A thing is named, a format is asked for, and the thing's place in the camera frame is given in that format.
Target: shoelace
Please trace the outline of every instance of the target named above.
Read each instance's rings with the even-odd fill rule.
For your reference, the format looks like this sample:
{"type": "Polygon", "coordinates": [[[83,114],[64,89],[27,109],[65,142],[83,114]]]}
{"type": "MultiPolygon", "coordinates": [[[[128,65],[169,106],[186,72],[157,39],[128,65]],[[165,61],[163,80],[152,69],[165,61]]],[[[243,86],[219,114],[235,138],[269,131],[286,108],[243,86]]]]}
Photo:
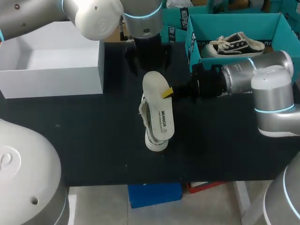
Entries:
{"type": "Polygon", "coordinates": [[[230,44],[227,41],[224,41],[224,36],[220,36],[216,41],[210,41],[210,44],[212,45],[217,45],[219,47],[219,49],[227,49],[229,47],[233,47],[232,44],[230,44]]]}

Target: shoe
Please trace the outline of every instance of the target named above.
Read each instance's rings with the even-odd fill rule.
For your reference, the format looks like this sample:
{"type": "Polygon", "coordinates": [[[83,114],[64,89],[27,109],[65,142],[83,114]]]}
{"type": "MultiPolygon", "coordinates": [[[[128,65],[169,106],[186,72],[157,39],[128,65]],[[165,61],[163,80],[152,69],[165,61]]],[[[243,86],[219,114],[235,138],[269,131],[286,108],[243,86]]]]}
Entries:
{"type": "Polygon", "coordinates": [[[149,105],[146,102],[146,98],[145,98],[144,94],[142,95],[139,112],[140,112],[140,115],[142,116],[144,126],[146,127],[145,144],[146,144],[147,148],[150,149],[151,151],[162,151],[162,150],[166,149],[169,141],[168,140],[160,141],[160,140],[156,139],[153,135],[149,105]]]}
{"type": "Polygon", "coordinates": [[[147,73],[142,84],[144,94],[139,112],[146,127],[145,143],[152,151],[162,151],[174,135],[172,98],[162,98],[169,84],[155,71],[147,73]]]}
{"type": "Polygon", "coordinates": [[[253,57],[264,51],[264,44],[252,40],[243,32],[232,34],[229,37],[219,37],[211,41],[201,52],[203,58],[225,58],[225,57],[253,57]]]}

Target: white floor tile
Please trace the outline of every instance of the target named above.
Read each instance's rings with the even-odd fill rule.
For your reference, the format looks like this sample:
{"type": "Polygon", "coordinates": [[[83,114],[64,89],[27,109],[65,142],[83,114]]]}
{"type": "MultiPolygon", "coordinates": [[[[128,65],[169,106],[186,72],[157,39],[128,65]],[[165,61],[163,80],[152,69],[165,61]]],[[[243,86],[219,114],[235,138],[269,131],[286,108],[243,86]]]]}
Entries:
{"type": "Polygon", "coordinates": [[[128,225],[240,225],[240,212],[231,183],[177,202],[138,209],[128,204],[128,225]]]}
{"type": "Polygon", "coordinates": [[[126,185],[73,187],[77,195],[74,225],[127,225],[126,185]]]}
{"type": "Polygon", "coordinates": [[[69,195],[70,218],[68,225],[74,225],[77,195],[69,195]]]}

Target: teal shoe box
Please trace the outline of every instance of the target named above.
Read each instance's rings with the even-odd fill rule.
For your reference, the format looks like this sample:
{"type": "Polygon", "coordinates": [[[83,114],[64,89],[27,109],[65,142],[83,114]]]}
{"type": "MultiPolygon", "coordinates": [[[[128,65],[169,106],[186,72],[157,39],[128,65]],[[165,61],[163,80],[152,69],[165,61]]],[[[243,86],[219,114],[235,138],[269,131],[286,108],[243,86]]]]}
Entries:
{"type": "Polygon", "coordinates": [[[213,3],[214,0],[208,0],[206,6],[165,8],[163,9],[164,25],[187,30],[189,15],[212,14],[213,3]]]}
{"type": "Polygon", "coordinates": [[[292,28],[292,31],[297,36],[298,40],[300,39],[300,21],[290,16],[288,13],[288,10],[285,8],[282,9],[282,14],[285,16],[286,21],[289,23],[289,25],[292,28]]]}
{"type": "Polygon", "coordinates": [[[160,32],[160,36],[163,43],[185,42],[187,39],[187,32],[185,30],[164,25],[163,30],[160,32]]]}
{"type": "Polygon", "coordinates": [[[297,0],[284,0],[281,12],[283,11],[293,19],[300,21],[300,2],[297,0]]]}
{"type": "Polygon", "coordinates": [[[201,58],[198,46],[204,47],[220,36],[243,31],[251,39],[271,45],[274,51],[286,51],[294,63],[295,80],[300,72],[300,42],[282,14],[190,15],[185,43],[189,68],[202,62],[206,69],[213,64],[229,64],[246,58],[201,58]]]}

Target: black tabletop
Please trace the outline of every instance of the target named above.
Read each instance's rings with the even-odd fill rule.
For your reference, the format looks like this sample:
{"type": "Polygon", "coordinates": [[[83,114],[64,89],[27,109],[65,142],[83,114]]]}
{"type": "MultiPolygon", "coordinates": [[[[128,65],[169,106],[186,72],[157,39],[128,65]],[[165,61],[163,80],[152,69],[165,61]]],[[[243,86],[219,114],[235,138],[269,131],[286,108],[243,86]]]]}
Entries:
{"type": "MultiPolygon", "coordinates": [[[[298,153],[300,138],[258,132],[251,94],[174,102],[175,135],[163,152],[150,151],[138,113],[145,71],[130,73],[128,45],[105,45],[103,95],[0,99],[0,118],[52,143],[68,185],[271,180],[298,153]]],[[[164,75],[183,83],[190,76],[184,45],[172,49],[164,75]]]]}

